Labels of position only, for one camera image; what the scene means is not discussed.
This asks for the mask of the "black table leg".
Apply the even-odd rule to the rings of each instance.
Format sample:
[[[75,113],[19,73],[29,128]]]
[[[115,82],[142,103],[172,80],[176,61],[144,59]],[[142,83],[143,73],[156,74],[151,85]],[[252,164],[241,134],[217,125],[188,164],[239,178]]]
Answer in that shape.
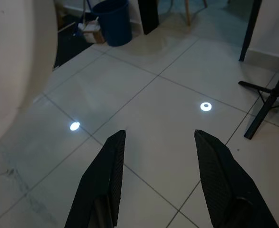
[[[244,41],[243,41],[243,45],[242,45],[242,49],[241,49],[241,54],[240,54],[240,57],[239,57],[240,62],[244,61],[245,56],[246,56],[246,52],[249,48],[251,38],[252,38],[252,35],[253,35],[253,31],[254,31],[254,28],[255,28],[255,24],[256,24],[256,21],[257,21],[257,18],[258,18],[259,10],[260,10],[260,7],[261,7],[261,3],[262,3],[262,0],[254,0],[253,1],[248,26],[247,26],[246,34],[245,34],[245,37],[244,37]]]

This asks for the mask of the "wooden chair legs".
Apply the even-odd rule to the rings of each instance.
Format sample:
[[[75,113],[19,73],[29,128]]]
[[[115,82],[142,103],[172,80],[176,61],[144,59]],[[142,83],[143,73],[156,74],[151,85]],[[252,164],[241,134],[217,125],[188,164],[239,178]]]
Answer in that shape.
[[[191,23],[192,23],[192,18],[191,18],[191,13],[190,13],[190,3],[200,1],[200,2],[202,2],[204,8],[208,7],[208,3],[207,3],[207,0],[182,0],[182,1],[184,4],[186,25],[188,27],[190,27]]]

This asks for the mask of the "black tripod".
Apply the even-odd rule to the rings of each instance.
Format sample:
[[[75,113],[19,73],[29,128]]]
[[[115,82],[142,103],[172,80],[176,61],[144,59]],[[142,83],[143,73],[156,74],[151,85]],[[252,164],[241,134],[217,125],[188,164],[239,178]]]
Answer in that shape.
[[[259,110],[258,114],[255,116],[254,120],[250,124],[249,128],[244,134],[244,137],[251,140],[264,121],[268,112],[271,109],[277,108],[278,106],[273,106],[277,99],[279,98],[279,80],[276,83],[273,89],[268,89],[266,87],[261,87],[252,83],[248,83],[245,81],[239,81],[238,84],[242,87],[256,90],[259,93],[260,98],[262,99],[263,106]]]

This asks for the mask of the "white cardboard box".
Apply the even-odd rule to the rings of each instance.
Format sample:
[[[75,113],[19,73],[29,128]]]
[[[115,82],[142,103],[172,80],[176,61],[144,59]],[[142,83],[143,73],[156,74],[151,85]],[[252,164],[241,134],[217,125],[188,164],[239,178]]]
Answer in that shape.
[[[85,23],[79,23],[78,28],[83,34],[85,40],[88,43],[103,44],[105,43],[105,38],[102,34],[101,27],[97,20],[92,20]]]

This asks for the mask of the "black floor mat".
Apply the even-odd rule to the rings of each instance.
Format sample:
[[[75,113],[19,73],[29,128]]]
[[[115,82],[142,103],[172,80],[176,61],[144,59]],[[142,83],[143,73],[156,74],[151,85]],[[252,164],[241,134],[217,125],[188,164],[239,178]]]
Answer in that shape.
[[[72,31],[59,32],[54,68],[67,63],[92,45],[93,43],[87,42],[83,35],[74,34]]]

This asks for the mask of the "blue plastic bucket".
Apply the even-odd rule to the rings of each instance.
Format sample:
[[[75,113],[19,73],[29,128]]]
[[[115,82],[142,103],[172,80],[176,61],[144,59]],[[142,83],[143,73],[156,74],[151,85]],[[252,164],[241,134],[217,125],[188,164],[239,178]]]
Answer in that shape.
[[[103,0],[92,7],[109,46],[119,47],[132,40],[128,0]]]

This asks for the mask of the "black furniture leg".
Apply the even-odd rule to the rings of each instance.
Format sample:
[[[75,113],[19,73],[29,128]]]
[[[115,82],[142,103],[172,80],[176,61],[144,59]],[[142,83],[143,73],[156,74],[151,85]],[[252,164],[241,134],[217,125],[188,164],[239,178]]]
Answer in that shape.
[[[143,33],[148,35],[159,26],[157,0],[138,0]]]

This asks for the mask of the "white curved panel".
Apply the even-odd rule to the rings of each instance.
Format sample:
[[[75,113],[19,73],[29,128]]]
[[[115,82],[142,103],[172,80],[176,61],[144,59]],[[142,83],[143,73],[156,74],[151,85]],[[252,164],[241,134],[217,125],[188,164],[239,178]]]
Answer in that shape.
[[[54,0],[0,0],[0,139],[44,90],[57,43]]]

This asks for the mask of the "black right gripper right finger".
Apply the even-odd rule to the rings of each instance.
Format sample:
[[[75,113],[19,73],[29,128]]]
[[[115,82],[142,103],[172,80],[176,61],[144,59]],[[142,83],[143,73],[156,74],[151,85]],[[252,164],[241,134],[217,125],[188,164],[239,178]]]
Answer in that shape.
[[[213,228],[279,228],[253,179],[218,138],[194,132],[202,190]]]

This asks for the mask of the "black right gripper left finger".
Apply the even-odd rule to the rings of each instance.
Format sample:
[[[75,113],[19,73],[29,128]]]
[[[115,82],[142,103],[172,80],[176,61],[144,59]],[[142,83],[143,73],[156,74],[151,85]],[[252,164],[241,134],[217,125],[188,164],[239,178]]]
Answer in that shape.
[[[124,168],[126,132],[107,138],[82,175],[64,228],[115,228]]]

